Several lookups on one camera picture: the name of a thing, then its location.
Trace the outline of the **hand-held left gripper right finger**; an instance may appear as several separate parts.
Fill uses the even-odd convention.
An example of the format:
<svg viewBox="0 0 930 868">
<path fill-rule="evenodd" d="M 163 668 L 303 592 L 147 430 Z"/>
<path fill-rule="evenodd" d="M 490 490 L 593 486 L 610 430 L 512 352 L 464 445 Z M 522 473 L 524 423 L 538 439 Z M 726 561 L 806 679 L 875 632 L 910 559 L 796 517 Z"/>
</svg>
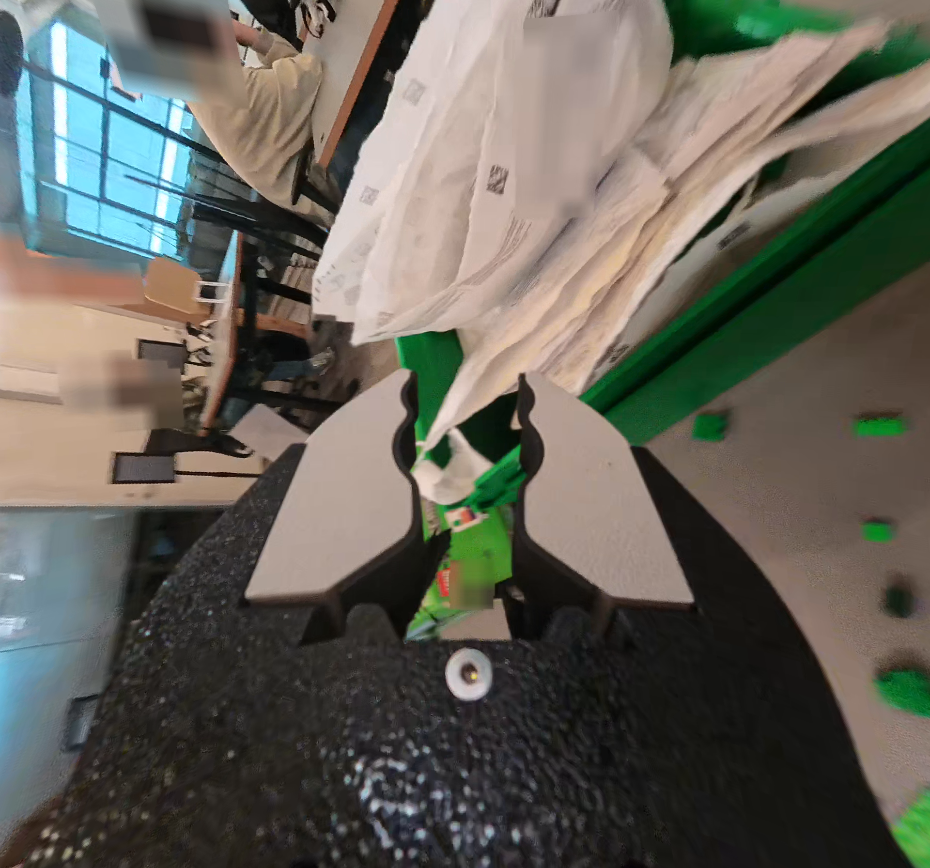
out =
<svg viewBox="0 0 930 868">
<path fill-rule="evenodd" d="M 541 374 L 520 375 L 516 414 L 525 478 L 513 510 L 512 638 L 541 639 L 566 608 L 584 612 L 597 636 L 620 608 L 694 609 L 626 438 Z"/>
</svg>

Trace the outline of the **pile of white paper bags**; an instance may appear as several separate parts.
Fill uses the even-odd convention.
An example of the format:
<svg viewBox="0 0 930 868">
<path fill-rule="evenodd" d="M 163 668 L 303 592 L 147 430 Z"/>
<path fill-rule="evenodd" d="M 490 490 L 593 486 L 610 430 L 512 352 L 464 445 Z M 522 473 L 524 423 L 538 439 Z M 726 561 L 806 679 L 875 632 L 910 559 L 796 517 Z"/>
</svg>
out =
<svg viewBox="0 0 930 868">
<path fill-rule="evenodd" d="M 575 396 L 766 165 L 928 117 L 928 44 L 774 0 L 436 0 L 313 282 L 353 342 L 464 331 L 431 451 L 540 371 Z"/>
</svg>

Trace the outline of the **large window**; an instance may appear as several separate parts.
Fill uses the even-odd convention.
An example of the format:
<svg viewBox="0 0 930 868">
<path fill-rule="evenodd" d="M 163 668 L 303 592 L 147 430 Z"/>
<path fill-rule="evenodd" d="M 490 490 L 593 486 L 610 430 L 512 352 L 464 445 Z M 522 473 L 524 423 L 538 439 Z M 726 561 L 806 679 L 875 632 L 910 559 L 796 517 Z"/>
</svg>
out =
<svg viewBox="0 0 930 868">
<path fill-rule="evenodd" d="M 109 48 L 59 16 L 26 43 L 15 96 L 29 238 L 188 262 L 191 194 L 217 154 L 178 99 L 120 92 Z"/>
</svg>

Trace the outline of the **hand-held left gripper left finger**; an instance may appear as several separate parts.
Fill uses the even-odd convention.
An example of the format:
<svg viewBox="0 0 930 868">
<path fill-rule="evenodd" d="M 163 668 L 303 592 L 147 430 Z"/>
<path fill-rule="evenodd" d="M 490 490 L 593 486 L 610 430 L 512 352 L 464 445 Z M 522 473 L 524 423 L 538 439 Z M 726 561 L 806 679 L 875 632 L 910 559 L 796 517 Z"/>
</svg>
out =
<svg viewBox="0 0 930 868">
<path fill-rule="evenodd" d="M 449 547 L 427 537 L 417 375 L 393 372 L 311 434 L 246 587 L 250 608 L 308 606 L 303 639 L 344 636 L 378 608 L 405 639 Z"/>
</svg>

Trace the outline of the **green cardboard box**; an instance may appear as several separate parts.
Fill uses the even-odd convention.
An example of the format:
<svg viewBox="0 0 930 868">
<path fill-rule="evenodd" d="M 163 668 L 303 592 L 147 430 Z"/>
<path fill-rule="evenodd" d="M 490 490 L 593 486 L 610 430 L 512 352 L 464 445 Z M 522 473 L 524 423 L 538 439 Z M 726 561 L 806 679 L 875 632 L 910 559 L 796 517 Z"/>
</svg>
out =
<svg viewBox="0 0 930 868">
<path fill-rule="evenodd" d="M 790 29 L 845 27 L 851 17 L 780 0 L 664 0 L 674 50 L 697 57 L 761 48 Z M 865 53 L 841 71 L 803 110 L 828 107 L 886 79 L 928 66 L 928 40 L 916 29 L 896 29 L 884 47 Z M 763 235 L 759 252 L 738 262 L 709 291 L 686 301 L 683 311 L 643 340 L 622 339 L 605 361 L 614 366 L 582 394 L 634 444 L 644 445 L 682 419 L 710 406 L 714 397 L 777 360 L 903 276 L 928 264 L 928 242 L 916 236 L 919 210 L 928 209 L 928 118 L 882 148 L 845 181 L 813 201 L 779 234 Z M 418 375 L 416 433 L 425 437 L 464 360 L 454 330 L 396 340 L 400 365 Z M 501 455 L 452 506 L 432 507 L 440 527 L 446 513 L 464 507 L 481 521 L 453 528 L 450 552 L 440 564 L 408 629 L 412 639 L 438 636 L 464 618 L 440 584 L 454 562 L 493 558 L 510 570 L 503 508 L 516 502 L 525 478 L 518 432 L 507 428 L 515 391 L 478 410 L 464 434 L 482 455 Z M 701 428 L 707 419 L 695 416 Z"/>
</svg>

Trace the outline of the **pile of toy bricks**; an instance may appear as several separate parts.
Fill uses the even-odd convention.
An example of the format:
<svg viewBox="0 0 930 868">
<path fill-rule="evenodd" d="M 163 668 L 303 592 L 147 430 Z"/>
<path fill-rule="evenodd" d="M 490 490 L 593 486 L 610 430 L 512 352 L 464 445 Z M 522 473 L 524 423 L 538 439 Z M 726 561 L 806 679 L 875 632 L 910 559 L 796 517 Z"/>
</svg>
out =
<svg viewBox="0 0 930 868">
<path fill-rule="evenodd" d="M 689 486 L 775 584 L 836 689 L 908 866 L 928 866 L 928 471 L 898 412 L 769 440 L 732 411 L 684 433 Z"/>
</svg>

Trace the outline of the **grey desk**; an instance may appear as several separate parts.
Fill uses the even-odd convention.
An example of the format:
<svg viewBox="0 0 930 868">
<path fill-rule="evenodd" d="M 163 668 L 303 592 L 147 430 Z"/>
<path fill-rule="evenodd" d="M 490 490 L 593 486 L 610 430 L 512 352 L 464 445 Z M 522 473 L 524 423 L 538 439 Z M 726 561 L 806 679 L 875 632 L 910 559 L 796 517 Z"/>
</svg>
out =
<svg viewBox="0 0 930 868">
<path fill-rule="evenodd" d="M 817 654 L 897 842 L 928 866 L 928 717 L 878 679 L 928 676 L 928 264 L 646 447 L 768 577 Z"/>
</svg>

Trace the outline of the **small white plastic bag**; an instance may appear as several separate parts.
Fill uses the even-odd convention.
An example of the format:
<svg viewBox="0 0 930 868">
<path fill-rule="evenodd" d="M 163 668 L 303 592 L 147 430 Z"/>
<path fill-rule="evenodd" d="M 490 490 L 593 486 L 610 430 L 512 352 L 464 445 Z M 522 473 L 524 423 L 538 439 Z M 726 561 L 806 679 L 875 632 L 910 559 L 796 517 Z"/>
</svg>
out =
<svg viewBox="0 0 930 868">
<path fill-rule="evenodd" d="M 440 466 L 432 452 L 418 448 L 418 457 L 411 469 L 420 497 L 448 506 L 471 496 L 475 485 L 493 467 L 493 463 L 476 450 L 459 428 L 447 435 L 450 455 L 448 463 Z"/>
</svg>

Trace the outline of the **black screen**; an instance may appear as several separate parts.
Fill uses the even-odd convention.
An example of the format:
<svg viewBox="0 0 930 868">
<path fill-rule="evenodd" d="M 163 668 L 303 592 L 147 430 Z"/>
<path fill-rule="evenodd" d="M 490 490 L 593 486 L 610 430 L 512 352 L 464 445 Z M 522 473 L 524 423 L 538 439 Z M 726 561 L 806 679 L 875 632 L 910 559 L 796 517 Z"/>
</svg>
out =
<svg viewBox="0 0 930 868">
<path fill-rule="evenodd" d="M 170 485 L 176 479 L 176 458 L 173 454 L 117 452 L 112 456 L 112 485 Z"/>
</svg>

